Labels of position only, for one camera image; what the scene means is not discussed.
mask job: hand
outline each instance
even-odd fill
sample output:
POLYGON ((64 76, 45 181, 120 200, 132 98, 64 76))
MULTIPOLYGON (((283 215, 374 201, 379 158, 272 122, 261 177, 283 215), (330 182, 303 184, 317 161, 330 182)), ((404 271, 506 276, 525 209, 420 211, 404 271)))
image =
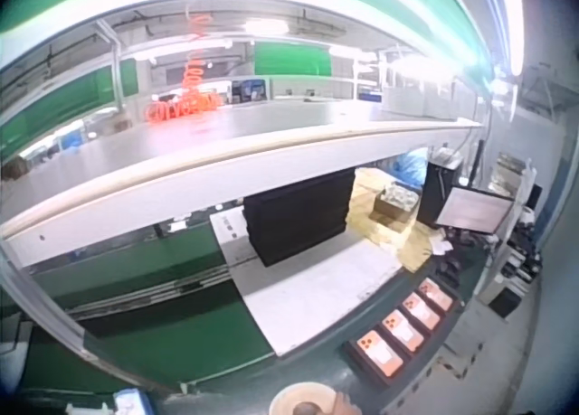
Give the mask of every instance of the hand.
POLYGON ((350 403, 350 398, 339 392, 334 401, 334 409, 327 415, 362 415, 362 411, 350 403))

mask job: monitor screen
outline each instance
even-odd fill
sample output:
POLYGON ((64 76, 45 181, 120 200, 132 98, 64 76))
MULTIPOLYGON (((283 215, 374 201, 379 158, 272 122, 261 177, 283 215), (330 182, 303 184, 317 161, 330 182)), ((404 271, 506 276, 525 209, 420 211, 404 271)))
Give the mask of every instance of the monitor screen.
POLYGON ((436 223, 493 234, 505 220, 513 200, 492 193, 453 187, 436 223))

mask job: worker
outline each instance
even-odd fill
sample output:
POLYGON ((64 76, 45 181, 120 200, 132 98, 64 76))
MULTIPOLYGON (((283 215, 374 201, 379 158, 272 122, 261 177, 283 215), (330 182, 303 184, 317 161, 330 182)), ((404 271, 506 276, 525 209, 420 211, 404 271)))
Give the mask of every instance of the worker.
POLYGON ((418 148, 379 165, 382 170, 395 177, 396 180, 418 191, 422 190, 424 186, 427 166, 428 147, 418 148))

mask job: sticker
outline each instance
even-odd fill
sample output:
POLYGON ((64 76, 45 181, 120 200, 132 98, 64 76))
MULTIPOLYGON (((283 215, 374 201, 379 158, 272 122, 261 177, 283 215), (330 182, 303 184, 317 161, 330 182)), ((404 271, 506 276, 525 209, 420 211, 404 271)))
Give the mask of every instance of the sticker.
POLYGON ((376 359, 379 363, 387 363, 392 359, 392 355, 384 341, 380 341, 373 345, 366 352, 368 353, 368 356, 372 359, 376 359))
POLYGON ((410 340, 413 339, 413 331, 410 330, 410 328, 407 325, 399 325, 395 328, 395 330, 392 331, 392 333, 394 334, 394 336, 400 338, 401 340, 405 341, 406 343, 408 343, 410 340))
POLYGON ((424 302, 418 304, 416 308, 413 309, 413 313, 421 320, 428 320, 428 317, 431 316, 431 313, 428 311, 428 308, 426 307, 426 304, 424 304, 424 302))

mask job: green conveyor belt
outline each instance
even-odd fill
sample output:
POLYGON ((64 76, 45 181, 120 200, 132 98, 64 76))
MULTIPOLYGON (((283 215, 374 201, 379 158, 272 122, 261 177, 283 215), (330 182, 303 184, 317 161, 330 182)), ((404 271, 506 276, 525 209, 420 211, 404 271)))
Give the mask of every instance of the green conveyor belt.
MULTIPOLYGON (((242 365, 271 348, 232 281, 133 312, 82 322, 125 365, 189 382, 242 365)), ((24 388, 111 392, 122 388, 35 328, 24 388)))
MULTIPOLYGON (((188 277, 224 263, 213 229, 205 224, 33 278, 61 307, 70 308, 188 277)), ((6 314, 11 304, 11 300, 5 300, 6 314)))

